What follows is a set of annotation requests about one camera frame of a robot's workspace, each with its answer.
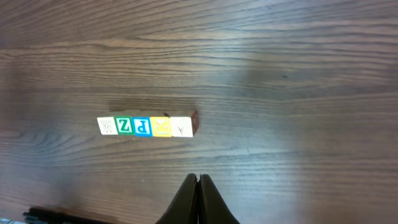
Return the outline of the green Z letter block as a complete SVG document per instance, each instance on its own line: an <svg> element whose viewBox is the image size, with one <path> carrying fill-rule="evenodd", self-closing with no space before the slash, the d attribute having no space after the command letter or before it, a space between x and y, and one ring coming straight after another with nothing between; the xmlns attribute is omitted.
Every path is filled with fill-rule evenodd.
<svg viewBox="0 0 398 224"><path fill-rule="evenodd" d="M129 116L115 116L114 117L116 129L119 135L133 135L132 120Z"/></svg>

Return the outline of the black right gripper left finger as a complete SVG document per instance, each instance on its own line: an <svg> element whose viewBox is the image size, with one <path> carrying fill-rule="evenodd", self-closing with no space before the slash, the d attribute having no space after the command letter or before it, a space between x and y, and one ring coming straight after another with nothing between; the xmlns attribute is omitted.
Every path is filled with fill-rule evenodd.
<svg viewBox="0 0 398 224"><path fill-rule="evenodd" d="M188 174L156 224L197 224L197 177Z"/></svg>

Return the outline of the white W letter block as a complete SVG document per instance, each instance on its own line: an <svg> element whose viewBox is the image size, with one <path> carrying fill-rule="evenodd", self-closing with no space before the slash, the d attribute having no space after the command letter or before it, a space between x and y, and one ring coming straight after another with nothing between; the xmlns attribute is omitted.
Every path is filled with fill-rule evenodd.
<svg viewBox="0 0 398 224"><path fill-rule="evenodd" d="M118 135L113 117L99 117L97 118L97 122L102 135Z"/></svg>

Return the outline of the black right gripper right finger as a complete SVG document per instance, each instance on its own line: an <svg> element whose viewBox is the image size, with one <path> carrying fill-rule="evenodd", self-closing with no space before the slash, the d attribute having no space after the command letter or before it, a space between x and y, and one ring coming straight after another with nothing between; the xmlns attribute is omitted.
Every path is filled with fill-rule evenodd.
<svg viewBox="0 0 398 224"><path fill-rule="evenodd" d="M209 175L200 176L199 190L199 223L239 224Z"/></svg>

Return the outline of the blue P letter block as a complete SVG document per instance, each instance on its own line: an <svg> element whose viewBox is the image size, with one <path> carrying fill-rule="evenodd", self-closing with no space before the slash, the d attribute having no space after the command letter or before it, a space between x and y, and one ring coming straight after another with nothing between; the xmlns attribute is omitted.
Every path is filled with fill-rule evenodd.
<svg viewBox="0 0 398 224"><path fill-rule="evenodd" d="M136 136L148 138L153 136L149 117L132 117L131 119Z"/></svg>

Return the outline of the yellow K letter block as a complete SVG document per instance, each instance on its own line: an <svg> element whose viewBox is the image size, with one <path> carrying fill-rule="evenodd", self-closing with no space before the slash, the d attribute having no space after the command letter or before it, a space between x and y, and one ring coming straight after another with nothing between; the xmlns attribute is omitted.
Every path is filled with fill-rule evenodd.
<svg viewBox="0 0 398 224"><path fill-rule="evenodd" d="M152 134L154 137L171 137L172 130L170 118L168 117L150 117Z"/></svg>

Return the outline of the white ice cream block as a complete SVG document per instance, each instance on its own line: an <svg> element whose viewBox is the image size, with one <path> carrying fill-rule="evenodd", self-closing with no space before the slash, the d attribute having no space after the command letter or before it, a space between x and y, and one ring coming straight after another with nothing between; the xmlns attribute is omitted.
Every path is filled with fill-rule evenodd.
<svg viewBox="0 0 398 224"><path fill-rule="evenodd" d="M169 111L172 137L192 138L198 131L197 110Z"/></svg>

